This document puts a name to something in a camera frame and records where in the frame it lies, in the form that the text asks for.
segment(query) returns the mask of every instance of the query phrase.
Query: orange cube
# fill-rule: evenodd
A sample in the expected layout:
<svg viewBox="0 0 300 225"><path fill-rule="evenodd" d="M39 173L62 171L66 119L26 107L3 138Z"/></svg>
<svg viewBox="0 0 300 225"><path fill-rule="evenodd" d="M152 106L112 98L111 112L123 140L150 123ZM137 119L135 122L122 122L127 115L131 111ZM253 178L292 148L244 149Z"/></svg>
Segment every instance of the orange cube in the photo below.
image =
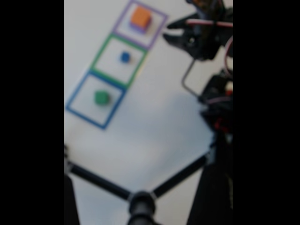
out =
<svg viewBox="0 0 300 225"><path fill-rule="evenodd" d="M145 33L151 23L151 11L138 6L131 16L130 25L136 30Z"/></svg>

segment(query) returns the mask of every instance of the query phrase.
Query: cube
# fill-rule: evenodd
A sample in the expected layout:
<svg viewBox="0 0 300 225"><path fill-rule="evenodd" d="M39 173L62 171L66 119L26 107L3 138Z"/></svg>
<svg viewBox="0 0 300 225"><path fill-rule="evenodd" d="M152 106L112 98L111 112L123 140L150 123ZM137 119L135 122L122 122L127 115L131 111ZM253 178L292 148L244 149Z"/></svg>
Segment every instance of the cube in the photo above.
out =
<svg viewBox="0 0 300 225"><path fill-rule="evenodd" d="M95 103L97 105L107 105L109 102L109 95L107 91L100 90L95 92Z"/></svg>
<svg viewBox="0 0 300 225"><path fill-rule="evenodd" d="M151 12L144 7L136 7L131 16L130 26L141 33L146 33L150 23Z"/></svg>
<svg viewBox="0 0 300 225"><path fill-rule="evenodd" d="M124 63L129 63L130 54L128 52L122 52L121 61L124 62Z"/></svg>

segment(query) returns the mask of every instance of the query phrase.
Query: black tripod leg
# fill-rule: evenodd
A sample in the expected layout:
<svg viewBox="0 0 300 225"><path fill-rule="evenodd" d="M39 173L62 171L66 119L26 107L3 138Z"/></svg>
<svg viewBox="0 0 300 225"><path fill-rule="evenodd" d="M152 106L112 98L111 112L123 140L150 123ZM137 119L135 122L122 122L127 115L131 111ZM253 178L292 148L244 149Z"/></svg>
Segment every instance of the black tripod leg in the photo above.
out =
<svg viewBox="0 0 300 225"><path fill-rule="evenodd" d="M202 166L204 166L206 162L206 156L202 156L196 161L194 161L192 164L172 176L169 180L167 180L165 183L158 186L156 189L154 189L153 193L157 198L171 190L173 187L175 187L177 184L182 182L184 179L186 179L188 176L196 172L198 169L200 169Z"/></svg>
<svg viewBox="0 0 300 225"><path fill-rule="evenodd" d="M131 193L127 190L125 190L122 187L119 187L116 184L111 183L108 180L105 180L83 168L81 168L80 166L77 166L73 163L71 163L71 173L97 185L98 187L101 187L102 189L124 199L124 200L128 200L129 196L131 195Z"/></svg>

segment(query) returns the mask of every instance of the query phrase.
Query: green cube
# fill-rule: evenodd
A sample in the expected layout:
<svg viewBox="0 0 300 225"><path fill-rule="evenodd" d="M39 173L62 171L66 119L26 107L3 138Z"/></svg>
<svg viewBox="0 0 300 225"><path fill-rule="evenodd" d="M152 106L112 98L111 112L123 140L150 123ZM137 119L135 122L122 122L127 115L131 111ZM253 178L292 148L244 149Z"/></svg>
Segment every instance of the green cube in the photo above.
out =
<svg viewBox="0 0 300 225"><path fill-rule="evenodd" d="M107 105L109 102L109 95L107 91L101 90L95 92L95 103L97 105Z"/></svg>

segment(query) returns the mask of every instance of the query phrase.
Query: metal rod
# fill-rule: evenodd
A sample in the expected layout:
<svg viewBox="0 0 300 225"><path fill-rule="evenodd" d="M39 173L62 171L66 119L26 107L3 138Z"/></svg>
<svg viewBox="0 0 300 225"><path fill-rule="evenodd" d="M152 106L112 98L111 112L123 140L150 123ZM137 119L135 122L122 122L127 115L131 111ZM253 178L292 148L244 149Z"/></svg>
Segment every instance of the metal rod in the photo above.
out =
<svg viewBox="0 0 300 225"><path fill-rule="evenodd" d="M70 163L71 164L71 173L85 179L86 181L89 181L92 184L97 185L98 187L124 199L124 200L128 200L129 196L131 195L131 193L127 190L125 190L122 187L119 187L116 184L111 183L108 180L105 180L83 168L81 168L80 166L74 164L74 163Z"/></svg>
<svg viewBox="0 0 300 225"><path fill-rule="evenodd" d="M189 65L187 71L185 72L182 80L181 80L181 85L183 86L183 88L185 90L187 90L188 92L190 92L192 95L196 96L196 98L198 97L198 94L196 92L194 92L192 89L190 89L186 84L185 84L185 80L188 77L189 72L191 71L192 67L194 66L195 63L195 59L193 59L193 61L191 62L191 64Z"/></svg>
<svg viewBox="0 0 300 225"><path fill-rule="evenodd" d="M200 169L202 166L204 166L206 162L206 156L202 156L196 161L194 161L192 164L188 165L183 170L179 171L177 174L172 176L169 180L167 180L165 183L158 186L156 189L154 189L153 193L157 198L171 190L173 187L178 185L180 182L182 182L184 179L189 177L191 174L196 172L198 169Z"/></svg>

